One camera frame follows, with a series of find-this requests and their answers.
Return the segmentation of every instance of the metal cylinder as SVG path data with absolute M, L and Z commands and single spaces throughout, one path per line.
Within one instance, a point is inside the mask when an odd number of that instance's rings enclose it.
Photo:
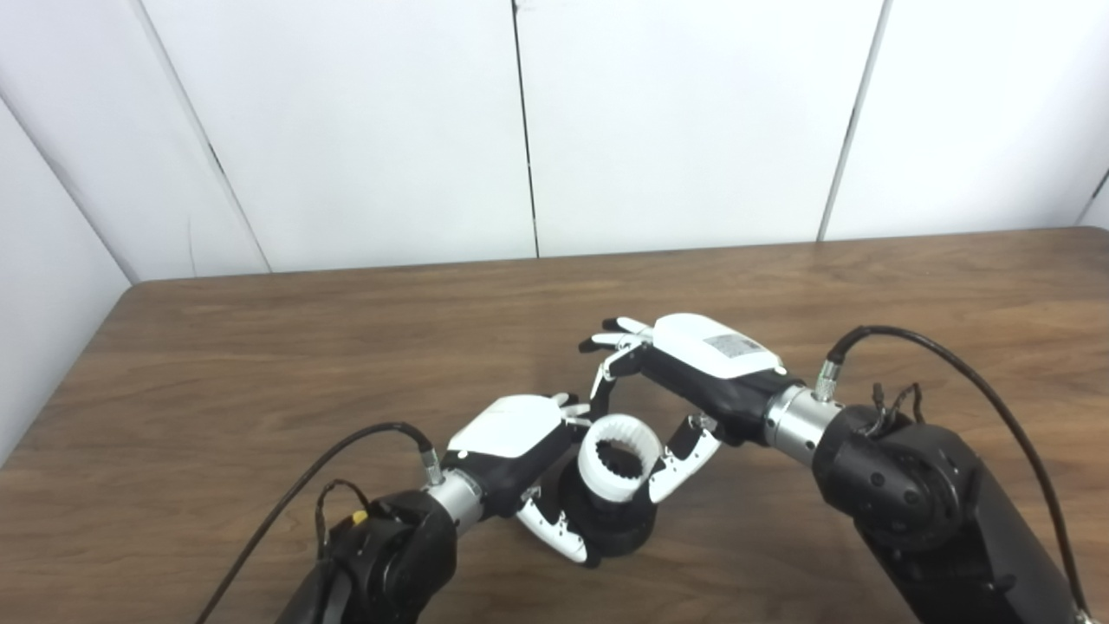
M 481 520 L 481 488 L 461 471 L 448 469 L 442 482 L 427 488 L 427 493 L 450 514 L 458 535 Z
M 804 386 L 795 386 L 771 403 L 766 412 L 766 442 L 808 467 L 824 430 L 843 406 L 824 402 Z

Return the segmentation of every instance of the silver metal connector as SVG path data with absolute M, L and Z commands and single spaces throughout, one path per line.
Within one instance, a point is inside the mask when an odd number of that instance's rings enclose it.
M 816 376 L 816 387 L 813 389 L 813 398 L 821 403 L 831 403 L 832 396 L 835 395 L 835 386 L 840 380 L 840 365 L 830 360 L 824 361 L 821 367 L 821 375 Z
M 424 473 L 427 474 L 427 484 L 433 487 L 442 485 L 442 469 L 439 468 L 439 456 L 435 452 L 435 449 L 420 453 L 419 459 L 424 462 Z

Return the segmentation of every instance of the label sticker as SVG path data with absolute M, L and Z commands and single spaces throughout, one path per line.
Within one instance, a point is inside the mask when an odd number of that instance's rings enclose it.
M 714 336 L 704 339 L 704 344 L 720 351 L 730 360 L 747 354 L 765 351 L 761 345 L 740 334 Z

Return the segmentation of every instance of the wall seam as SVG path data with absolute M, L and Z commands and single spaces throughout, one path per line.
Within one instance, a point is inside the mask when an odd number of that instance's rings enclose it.
M 185 84 L 181 81 L 181 75 L 177 73 L 177 68 L 173 64 L 173 60 L 170 58 L 170 53 L 165 49 L 162 35 L 157 33 L 157 29 L 154 27 L 154 22 L 150 18 L 150 12 L 146 11 L 146 4 L 143 3 L 143 0 L 131 0 L 131 4 L 134 9 L 135 17 L 142 24 L 143 32 L 145 32 L 147 41 L 150 41 L 151 47 L 154 50 L 154 55 L 157 58 L 159 64 L 162 65 L 166 78 L 170 79 L 174 95 L 176 95 L 181 108 L 185 112 L 185 116 L 189 119 L 190 125 L 193 126 L 193 131 L 196 133 L 196 136 L 201 142 L 201 150 L 204 152 L 208 165 L 212 167 L 216 178 L 220 181 L 220 185 L 223 187 L 224 193 L 234 206 L 238 218 L 246 227 L 246 231 L 254 243 L 254 249 L 257 253 L 258 258 L 262 259 L 266 270 L 273 273 L 273 266 L 269 264 L 269 258 L 266 256 L 266 252 L 262 247 L 262 242 L 258 239 L 258 235 L 254 231 L 254 225 L 246 215 L 246 211 L 243 208 L 243 204 L 238 200 L 238 194 L 235 192 L 235 186 L 232 185 L 231 177 L 227 176 L 227 172 L 224 170 L 223 163 L 220 162 L 220 156 L 216 155 L 215 146 L 212 144 L 212 140 L 208 137 L 207 130 L 204 129 L 204 124 L 201 122 L 200 115 L 196 114 L 196 108 L 193 105 L 193 100 L 189 96 L 189 92 L 185 90 Z
M 111 245 L 111 243 L 108 242 L 108 238 L 104 236 L 104 233 L 100 231 L 100 227 L 96 226 L 96 222 L 93 221 L 92 216 L 90 216 L 89 209 L 84 206 L 84 203 L 79 197 L 79 193 L 73 188 L 73 181 L 70 180 L 70 176 L 65 173 L 65 170 L 62 167 L 62 165 L 50 156 L 47 149 L 42 145 L 42 142 L 39 141 L 38 136 L 35 136 L 33 132 L 31 132 L 31 129 L 28 126 L 27 122 L 23 121 L 23 115 L 21 115 L 19 113 L 19 110 L 17 110 L 14 105 L 12 105 L 11 100 L 8 98 L 8 94 L 3 91 L 2 88 L 0 88 L 0 104 L 7 108 L 8 112 L 11 113 L 12 119 L 16 120 L 16 124 L 19 125 L 20 130 L 23 131 L 23 134 L 27 136 L 27 140 L 31 142 L 31 145 L 34 147 L 34 151 L 39 153 L 39 157 L 42 158 L 42 162 L 44 162 L 47 164 L 47 167 L 50 168 L 50 172 L 53 173 L 54 178 L 58 180 L 58 184 L 62 187 L 63 191 L 65 191 L 65 194 L 69 196 L 70 201 L 73 202 L 73 206 L 77 208 L 78 213 L 80 213 L 81 217 L 84 218 L 84 222 L 89 225 L 89 228 L 92 229 L 93 235 L 95 235 L 96 239 L 100 241 L 100 244 L 104 247 L 104 250 L 108 252 L 108 255 L 115 262 L 115 265 L 119 266 L 120 272 L 123 273 L 123 276 L 126 277 L 129 282 L 131 282 L 131 285 L 138 284 L 140 279 L 139 275 L 135 273 L 134 267 L 131 266 L 131 264 L 126 259 L 124 259 L 123 256 L 120 255 L 118 250 L 115 250 L 115 248 Z
M 874 37 L 871 39 L 871 50 L 866 54 L 866 63 L 863 64 L 863 75 L 858 81 L 858 91 L 855 92 L 855 105 L 851 109 L 851 116 L 847 119 L 847 131 L 843 136 L 843 145 L 840 146 L 840 158 L 835 164 L 835 173 L 832 174 L 832 185 L 828 187 L 828 196 L 824 202 L 824 213 L 821 215 L 821 226 L 816 231 L 816 242 L 821 242 L 827 235 L 828 225 L 832 222 L 832 209 L 835 207 L 836 196 L 840 194 L 840 182 L 843 172 L 847 167 L 847 158 L 851 155 L 851 145 L 855 140 L 855 129 L 858 126 L 858 119 L 863 113 L 863 103 L 866 101 L 866 92 L 871 88 L 871 74 L 874 73 L 874 65 L 878 60 L 878 51 L 882 49 L 882 38 L 886 32 L 886 22 L 889 19 L 889 10 L 894 0 L 883 0 L 882 9 L 878 11 L 878 21 L 874 25 Z

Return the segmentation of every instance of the robotic arm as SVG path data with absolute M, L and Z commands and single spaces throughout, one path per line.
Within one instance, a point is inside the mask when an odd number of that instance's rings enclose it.
M 421 490 L 365 501 L 328 532 L 326 556 L 278 624 L 416 622 L 454 575 L 458 538 L 492 516 L 517 516 L 587 567 L 631 553 L 649 538 L 661 501 L 721 446 L 745 442 L 812 472 L 922 623 L 1093 622 L 1077 583 L 1068 590 L 958 436 L 926 424 L 918 410 L 916 419 L 902 415 L 899 400 L 894 409 L 877 397 L 875 406 L 833 400 L 842 357 L 811 390 L 775 355 L 705 317 L 603 327 L 580 346 L 612 350 L 588 405 L 567 395 L 496 401 L 450 440 L 441 477 L 431 471 Z M 700 410 L 665 444 L 637 419 L 609 413 L 617 380 L 637 374 Z M 574 443 L 558 487 L 537 487 Z
M 671 315 L 653 328 L 621 318 L 603 327 L 610 334 L 580 346 L 614 350 L 599 368 L 592 415 L 608 411 L 618 378 L 642 374 L 700 409 L 718 440 L 797 461 L 824 501 L 854 520 L 922 623 L 1092 622 L 958 436 L 881 405 L 832 399 L 842 359 L 825 366 L 813 391 L 765 348 L 705 317 Z M 681 481 L 701 466 L 673 461 Z
M 441 479 L 369 502 L 328 533 L 326 556 L 278 624 L 409 624 L 455 574 L 457 541 L 521 498 L 572 443 L 584 406 L 554 398 L 498 399 L 451 438 Z

